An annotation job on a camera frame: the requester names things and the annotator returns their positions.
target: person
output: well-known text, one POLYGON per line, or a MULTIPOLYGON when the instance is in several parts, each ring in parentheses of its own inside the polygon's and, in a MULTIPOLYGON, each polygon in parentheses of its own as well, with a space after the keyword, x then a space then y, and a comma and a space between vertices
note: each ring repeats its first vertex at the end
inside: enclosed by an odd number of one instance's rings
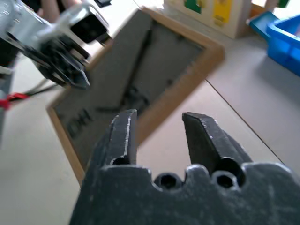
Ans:
MULTIPOLYGON (((70 8, 75 4, 81 3, 81 0, 60 0, 65 8, 70 8)), ((43 19, 53 23, 60 16, 60 9, 57 0, 41 0, 42 7, 38 15, 43 19)))

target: yellow label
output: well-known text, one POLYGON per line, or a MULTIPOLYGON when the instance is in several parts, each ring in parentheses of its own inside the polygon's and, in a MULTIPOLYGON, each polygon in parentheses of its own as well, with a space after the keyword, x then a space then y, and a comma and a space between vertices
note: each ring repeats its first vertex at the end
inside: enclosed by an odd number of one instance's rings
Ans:
POLYGON ((213 18, 215 24, 223 26, 229 21, 232 0, 214 0, 213 18))

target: blue container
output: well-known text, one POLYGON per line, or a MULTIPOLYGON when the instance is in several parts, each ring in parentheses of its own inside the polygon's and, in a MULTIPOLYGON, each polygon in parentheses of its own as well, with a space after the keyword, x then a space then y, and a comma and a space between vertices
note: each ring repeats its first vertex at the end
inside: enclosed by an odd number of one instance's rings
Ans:
POLYGON ((271 36, 268 56, 300 76, 300 15, 275 21, 267 33, 271 36))

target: wooden picture frame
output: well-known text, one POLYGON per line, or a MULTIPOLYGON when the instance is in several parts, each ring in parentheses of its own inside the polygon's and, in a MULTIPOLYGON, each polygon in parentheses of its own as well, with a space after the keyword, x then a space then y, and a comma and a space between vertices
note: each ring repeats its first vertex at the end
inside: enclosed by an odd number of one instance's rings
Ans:
MULTIPOLYGON (((167 27, 168 29, 182 35, 183 37, 205 47, 205 51, 196 59, 188 72, 182 75, 178 82, 167 89, 164 94, 149 106, 139 117, 137 122, 137 144, 142 143, 155 129, 181 104, 181 102, 220 64, 224 59, 224 48, 210 38, 189 29, 188 27, 172 20, 158 12, 148 8, 142 11, 152 17, 153 20, 167 27)), ((88 70, 94 66, 102 57, 110 51, 113 41, 109 41, 106 47, 91 61, 88 70)), ((64 100, 64 97, 71 91, 67 88, 47 108, 48 114, 72 166, 72 169, 81 184, 86 168, 82 166, 74 149, 68 132, 64 129, 55 106, 64 100)))

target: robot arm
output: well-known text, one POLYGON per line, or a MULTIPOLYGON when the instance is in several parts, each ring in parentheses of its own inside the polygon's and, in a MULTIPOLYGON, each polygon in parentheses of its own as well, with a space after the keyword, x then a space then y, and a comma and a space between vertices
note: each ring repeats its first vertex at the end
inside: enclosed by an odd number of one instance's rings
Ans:
POLYGON ((5 56, 0 57, 0 73, 9 73, 8 65, 19 50, 36 62, 46 78, 60 85, 87 88, 90 84, 85 66, 89 54, 80 44, 107 39, 107 27, 89 2, 74 5, 56 23, 49 23, 20 0, 2 0, 0 46, 6 48, 5 56))

